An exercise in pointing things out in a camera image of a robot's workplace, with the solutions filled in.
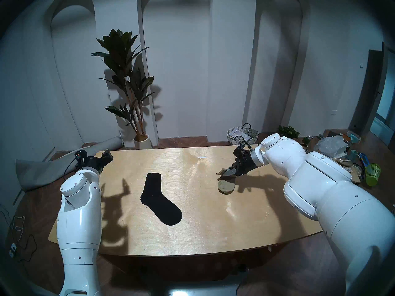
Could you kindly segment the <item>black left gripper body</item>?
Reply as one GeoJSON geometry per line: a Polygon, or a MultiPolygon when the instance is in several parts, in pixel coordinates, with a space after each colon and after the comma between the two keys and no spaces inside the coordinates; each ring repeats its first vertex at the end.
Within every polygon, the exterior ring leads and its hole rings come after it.
{"type": "Polygon", "coordinates": [[[96,172],[101,175],[103,168],[106,166],[106,157],[87,156],[83,158],[83,169],[96,172]]]}

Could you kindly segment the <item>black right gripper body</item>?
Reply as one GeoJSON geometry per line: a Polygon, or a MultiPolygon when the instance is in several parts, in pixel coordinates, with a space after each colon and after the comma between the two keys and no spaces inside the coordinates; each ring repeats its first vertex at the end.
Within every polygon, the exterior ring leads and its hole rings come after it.
{"type": "Polygon", "coordinates": [[[244,149],[241,146],[237,146],[233,151],[235,163],[233,163],[233,175],[242,176],[248,172],[259,167],[259,159],[256,155],[255,149],[249,148],[244,149]]]}

